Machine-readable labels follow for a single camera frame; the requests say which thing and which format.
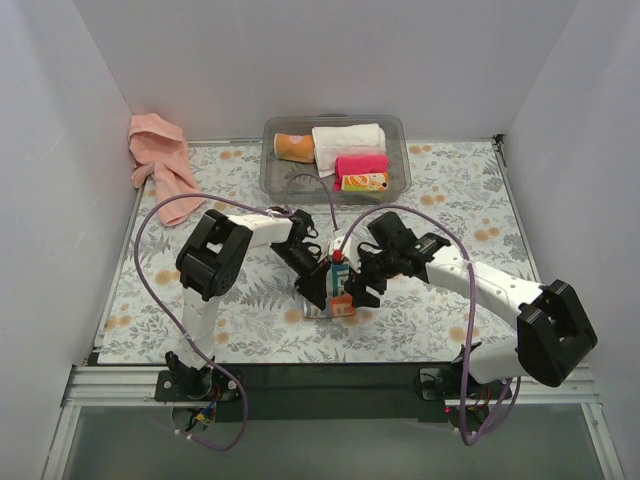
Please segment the rabbit print towel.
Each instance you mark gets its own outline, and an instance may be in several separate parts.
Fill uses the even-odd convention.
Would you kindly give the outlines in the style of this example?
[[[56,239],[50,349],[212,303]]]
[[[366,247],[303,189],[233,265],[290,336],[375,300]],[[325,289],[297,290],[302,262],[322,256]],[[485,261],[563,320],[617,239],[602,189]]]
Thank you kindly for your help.
[[[351,317],[356,314],[352,305],[352,297],[345,290],[349,278],[350,267],[346,264],[332,265],[326,278],[327,302],[324,309],[319,309],[308,300],[302,303],[303,317],[307,319],[334,319]]]

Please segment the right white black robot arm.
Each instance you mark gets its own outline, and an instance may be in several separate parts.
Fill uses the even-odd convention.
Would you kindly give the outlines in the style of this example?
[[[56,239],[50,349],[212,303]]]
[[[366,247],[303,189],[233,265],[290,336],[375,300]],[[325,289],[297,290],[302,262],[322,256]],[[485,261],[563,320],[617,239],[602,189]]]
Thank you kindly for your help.
[[[394,212],[367,228],[374,246],[354,246],[345,234],[332,255],[350,268],[345,289],[354,307],[379,307],[388,280],[402,275],[457,293],[472,309],[483,307],[514,330],[511,340],[465,343],[452,363],[452,383],[460,395],[475,397],[493,381],[521,376],[558,387],[597,345],[570,284],[555,280],[544,285],[475,262],[452,234],[416,236]]]

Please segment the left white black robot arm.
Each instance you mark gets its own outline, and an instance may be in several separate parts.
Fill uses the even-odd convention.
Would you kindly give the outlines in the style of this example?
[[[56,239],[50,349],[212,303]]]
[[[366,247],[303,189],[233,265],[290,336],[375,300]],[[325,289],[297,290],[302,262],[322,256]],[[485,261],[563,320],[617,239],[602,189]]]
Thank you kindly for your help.
[[[297,275],[296,292],[318,308],[327,306],[326,276],[329,261],[321,247],[309,243],[317,232],[309,213],[292,214],[276,208],[265,215],[226,216],[207,211],[180,250],[176,268],[183,287],[179,349],[165,355],[174,384],[193,400],[212,390],[214,358],[211,335],[220,303],[233,287],[247,252],[268,246]]]

